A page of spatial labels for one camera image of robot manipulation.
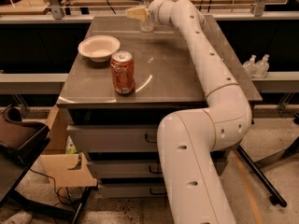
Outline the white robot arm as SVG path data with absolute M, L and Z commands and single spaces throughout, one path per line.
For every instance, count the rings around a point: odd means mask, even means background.
M 239 143 L 251 125 L 251 108 L 226 64 L 203 32 L 205 19 L 188 0 L 153 0 L 126 10 L 179 30 L 192 57 L 207 107 L 162 119 L 157 147 L 174 224 L 236 224 L 210 153 Z

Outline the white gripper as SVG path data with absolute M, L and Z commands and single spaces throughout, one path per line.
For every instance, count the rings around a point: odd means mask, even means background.
M 146 7 L 130 7 L 125 10 L 125 13 L 130 19 L 145 21 L 150 17 L 157 24 L 170 25 L 173 5 L 172 0 L 153 0 L 149 4 L 149 9 Z

